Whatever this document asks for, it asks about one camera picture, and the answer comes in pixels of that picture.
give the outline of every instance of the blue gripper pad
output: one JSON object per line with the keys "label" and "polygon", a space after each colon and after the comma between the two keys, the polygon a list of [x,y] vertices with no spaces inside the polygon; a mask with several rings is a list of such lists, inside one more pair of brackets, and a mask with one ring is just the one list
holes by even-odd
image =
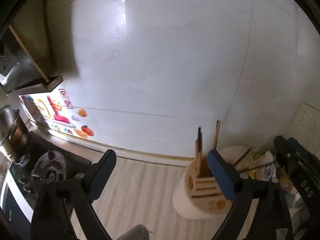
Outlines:
{"label": "blue gripper pad", "polygon": [[224,197],[231,202],[236,201],[235,189],[241,180],[233,165],[226,163],[217,150],[211,150],[208,153],[207,163]]}

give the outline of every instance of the gas stove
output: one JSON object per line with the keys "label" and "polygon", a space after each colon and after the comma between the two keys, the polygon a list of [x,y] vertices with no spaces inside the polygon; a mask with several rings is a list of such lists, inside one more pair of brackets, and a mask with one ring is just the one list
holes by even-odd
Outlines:
{"label": "gas stove", "polygon": [[[76,154],[65,151],[33,132],[31,144],[23,163],[12,163],[10,173],[20,192],[32,209],[36,206],[41,186],[50,177],[57,180],[71,179],[77,173],[85,173],[91,162]],[[67,211],[73,206],[66,200]]]}

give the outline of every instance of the silver screw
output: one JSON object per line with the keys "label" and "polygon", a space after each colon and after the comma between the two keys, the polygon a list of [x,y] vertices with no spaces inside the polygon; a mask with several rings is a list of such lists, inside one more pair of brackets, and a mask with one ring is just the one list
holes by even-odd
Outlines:
{"label": "silver screw", "polygon": [[45,180],[46,184],[49,184],[51,182],[53,182],[53,178],[52,177],[49,177]]}
{"label": "silver screw", "polygon": [[278,180],[276,177],[272,177],[272,178],[271,178],[271,181],[272,181],[273,183],[278,183],[278,182],[279,182],[279,180]]}
{"label": "silver screw", "polygon": [[76,179],[83,179],[83,177],[84,177],[83,172],[79,172],[78,174],[76,174]]}
{"label": "silver screw", "polygon": [[248,178],[249,178],[249,175],[243,172],[243,173],[240,174],[240,177],[241,177],[242,179],[248,179]]}

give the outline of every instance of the round hole in holder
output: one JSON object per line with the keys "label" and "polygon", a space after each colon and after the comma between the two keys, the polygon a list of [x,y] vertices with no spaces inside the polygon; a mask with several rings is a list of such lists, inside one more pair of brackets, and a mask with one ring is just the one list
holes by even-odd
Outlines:
{"label": "round hole in holder", "polygon": [[188,179],[188,186],[189,188],[192,190],[193,189],[193,180],[192,180],[192,177],[189,177]]}
{"label": "round hole in holder", "polygon": [[224,200],[217,201],[217,209],[224,209],[226,207],[226,202]]}

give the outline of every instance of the gray object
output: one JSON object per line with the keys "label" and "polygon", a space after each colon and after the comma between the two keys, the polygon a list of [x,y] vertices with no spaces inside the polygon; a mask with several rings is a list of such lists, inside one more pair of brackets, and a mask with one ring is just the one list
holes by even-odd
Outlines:
{"label": "gray object", "polygon": [[29,131],[19,112],[10,105],[0,108],[0,152],[10,162],[20,160],[29,141]]}
{"label": "gray object", "polygon": [[120,236],[117,240],[149,240],[150,231],[144,225],[139,224]]}

